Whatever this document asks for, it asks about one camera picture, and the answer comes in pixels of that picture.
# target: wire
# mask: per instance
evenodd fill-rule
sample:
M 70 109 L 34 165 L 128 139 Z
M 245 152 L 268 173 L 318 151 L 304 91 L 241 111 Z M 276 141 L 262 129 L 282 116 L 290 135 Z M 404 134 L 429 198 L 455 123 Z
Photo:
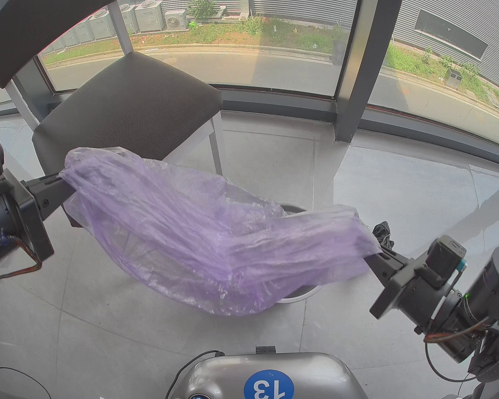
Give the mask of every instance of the wire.
M 26 252 L 26 254 L 32 258 L 35 264 L 28 268 L 15 270 L 14 272 L 0 275 L 0 279 L 11 278 L 13 276 L 22 275 L 24 273 L 35 272 L 36 270 L 39 270 L 42 267 L 42 262 L 40 261 L 39 257 L 37 257 L 37 255 L 33 252 L 33 250 L 29 248 L 24 241 L 22 241 L 20 238 L 16 236 L 9 236 L 8 239 L 14 241 L 21 249 L 23 249 Z
M 488 320 L 488 316 L 485 317 L 483 320 L 480 322 L 476 323 L 475 325 L 466 328 L 465 330 L 455 332 L 455 333 L 450 333 L 450 332 L 440 332 L 440 333 L 434 333 L 434 334 L 427 334 L 423 341 L 425 343 L 440 343 L 440 342 L 446 342 L 448 340 L 453 340 L 453 338 L 458 338 L 461 337 L 465 334 L 471 333 L 472 331 L 475 331 L 476 329 L 480 328 L 482 325 L 485 324 L 485 322 Z
M 468 376 L 470 376 L 471 374 L 468 374 L 467 376 L 464 377 L 464 380 L 467 379 Z M 460 397 L 460 389 L 462 389 L 462 386 L 464 385 L 464 382 L 461 382 L 460 383 L 460 387 L 458 388 L 458 393 L 457 393 L 457 396 Z
M 191 363 L 193 363 L 196 359 L 199 359 L 200 357 L 204 356 L 204 355 L 207 355 L 209 353 L 215 353 L 216 355 L 215 356 L 225 356 L 226 354 L 224 352 L 220 352 L 219 350 L 209 350 L 208 352 L 203 352 L 202 354 L 199 354 L 198 356 L 196 356 L 195 358 L 191 359 L 190 361 L 188 361 L 185 365 L 183 365 L 181 367 L 181 369 L 178 371 L 178 373 L 175 375 L 175 378 L 174 378 L 174 381 L 172 382 L 172 384 L 170 385 L 170 387 L 168 388 L 168 391 L 166 392 L 166 396 L 164 397 L 164 399 L 168 399 L 168 397 L 170 396 L 170 392 L 172 391 L 172 389 L 174 388 L 175 386 L 175 383 L 178 381 L 178 377 L 179 375 L 183 372 L 183 370 L 185 368 L 187 368 L 188 365 L 190 365 Z
M 40 385 L 40 386 L 44 389 L 44 391 L 46 392 L 46 394 L 48 395 L 48 397 L 49 397 L 50 399 L 52 399 L 52 397 L 50 396 L 50 394 L 48 393 L 48 391 L 46 390 L 46 388 L 45 388 L 42 384 L 40 384 L 40 382 L 38 382 L 37 380 L 35 380 L 33 377 L 29 376 L 29 375 L 28 375 L 28 374 L 26 374 L 25 372 L 22 372 L 22 371 L 19 371 L 18 369 L 15 369 L 15 368 L 10 368 L 10 367 L 0 367 L 0 369 L 10 369 L 10 370 L 12 370 L 12 371 L 19 372 L 20 374 L 23 374 L 23 375 L 25 375 L 25 376 L 26 376 L 26 377 L 28 377 L 28 378 L 31 378 L 34 382 L 36 382 L 38 385 Z
M 434 373 L 439 376 L 440 378 L 444 379 L 446 382 L 461 382 L 461 383 L 464 383 L 464 382 L 471 382 L 472 380 L 475 380 L 477 379 L 478 376 L 474 376 L 472 378 L 465 378 L 464 380 L 454 380 L 452 378 L 448 378 L 442 374 L 439 373 L 439 371 L 434 368 L 434 365 L 432 364 L 431 362 L 431 357 L 429 356 L 429 350 L 427 349 L 427 346 L 429 345 L 429 343 L 425 343 L 425 356 L 427 358 L 427 362 L 429 363 L 429 366 L 431 367 L 431 369 L 434 371 Z

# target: blue circular sticker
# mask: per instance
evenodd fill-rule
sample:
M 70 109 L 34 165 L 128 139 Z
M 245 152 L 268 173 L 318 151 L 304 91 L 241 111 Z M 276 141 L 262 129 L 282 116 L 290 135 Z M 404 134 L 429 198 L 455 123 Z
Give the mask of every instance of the blue circular sticker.
M 244 385 L 244 399 L 292 399 L 294 383 L 281 371 L 266 369 L 254 373 Z

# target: asphalt road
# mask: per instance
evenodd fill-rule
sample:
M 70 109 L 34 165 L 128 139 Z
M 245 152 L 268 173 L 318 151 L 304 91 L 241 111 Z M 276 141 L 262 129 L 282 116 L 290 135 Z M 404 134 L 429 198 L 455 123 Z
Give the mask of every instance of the asphalt road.
M 297 57 L 219 52 L 150 52 L 208 83 L 259 86 L 333 95 L 340 67 Z M 77 88 L 116 58 L 49 70 L 57 90 Z M 7 100 L 0 90 L 0 101 Z M 370 103 L 419 114 L 499 143 L 499 118 L 437 90 L 380 74 Z

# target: chair backrest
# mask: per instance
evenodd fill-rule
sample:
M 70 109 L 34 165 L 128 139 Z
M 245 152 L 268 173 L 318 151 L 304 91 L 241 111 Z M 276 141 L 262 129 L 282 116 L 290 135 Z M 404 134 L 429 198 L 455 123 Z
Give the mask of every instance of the chair backrest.
M 8 0 L 0 10 L 0 88 L 46 46 L 115 0 Z

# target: translucent trash bag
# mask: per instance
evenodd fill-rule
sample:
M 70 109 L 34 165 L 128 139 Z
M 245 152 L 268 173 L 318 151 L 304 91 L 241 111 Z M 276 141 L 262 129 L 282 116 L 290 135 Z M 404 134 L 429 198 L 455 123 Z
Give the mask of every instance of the translucent trash bag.
M 72 150 L 60 175 L 76 189 L 67 213 L 120 268 L 213 314 L 258 313 L 303 285 L 359 275 L 380 252 L 351 207 L 287 216 L 224 177 L 123 148 Z

